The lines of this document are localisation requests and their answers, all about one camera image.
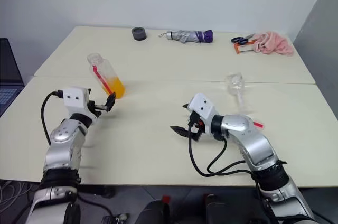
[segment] laptop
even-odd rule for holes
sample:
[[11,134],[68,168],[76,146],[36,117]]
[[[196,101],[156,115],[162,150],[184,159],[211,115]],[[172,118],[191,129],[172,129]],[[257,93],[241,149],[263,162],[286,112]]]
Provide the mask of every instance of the laptop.
[[0,116],[24,88],[10,42],[0,38]]

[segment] scissors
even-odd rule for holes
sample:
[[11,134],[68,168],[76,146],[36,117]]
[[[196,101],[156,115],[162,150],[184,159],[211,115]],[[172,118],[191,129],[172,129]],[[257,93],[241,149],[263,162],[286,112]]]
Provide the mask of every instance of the scissors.
[[238,36],[236,38],[233,38],[231,39],[231,42],[232,43],[237,43],[239,45],[245,45],[249,42],[249,39],[252,38],[254,36],[254,34],[251,34],[251,35],[248,35],[246,37],[241,37],[241,36]]

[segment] robotic arm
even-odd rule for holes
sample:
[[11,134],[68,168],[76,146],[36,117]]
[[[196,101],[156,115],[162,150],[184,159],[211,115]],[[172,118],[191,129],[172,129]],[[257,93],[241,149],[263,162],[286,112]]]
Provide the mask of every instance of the robotic arm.
[[[189,127],[196,125],[197,133],[188,132],[198,141],[202,133],[218,140],[233,140],[258,183],[265,210],[276,220],[294,219],[298,223],[316,223],[313,213],[292,178],[285,172],[269,140],[244,115],[221,116],[214,104],[203,94],[196,94],[184,106],[190,112]],[[182,127],[172,127],[181,136],[187,133]]]
[[110,111],[115,93],[105,105],[89,100],[90,89],[67,88],[54,92],[63,98],[70,118],[64,119],[50,135],[50,147],[43,168],[43,178],[36,191],[26,224],[78,224],[80,208],[75,204],[81,182],[81,149],[91,124]]

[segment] orange liquid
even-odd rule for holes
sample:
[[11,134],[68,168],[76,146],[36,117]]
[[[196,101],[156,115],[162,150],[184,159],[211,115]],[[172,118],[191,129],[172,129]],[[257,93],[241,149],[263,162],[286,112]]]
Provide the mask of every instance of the orange liquid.
[[[112,92],[115,92],[117,99],[122,98],[125,92],[125,87],[123,86],[122,82],[118,77],[107,81],[107,85]],[[102,86],[102,88],[104,89],[106,94],[109,95],[109,91],[104,86]]]

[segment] plastic bottle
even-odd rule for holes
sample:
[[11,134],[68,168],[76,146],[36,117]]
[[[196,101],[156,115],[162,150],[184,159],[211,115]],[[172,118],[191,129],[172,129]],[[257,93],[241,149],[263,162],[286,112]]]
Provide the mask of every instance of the plastic bottle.
[[114,72],[108,60],[103,59],[100,54],[92,53],[87,56],[90,63],[89,71],[94,75],[97,81],[101,84],[107,95],[115,92],[116,98],[122,98],[125,87]]

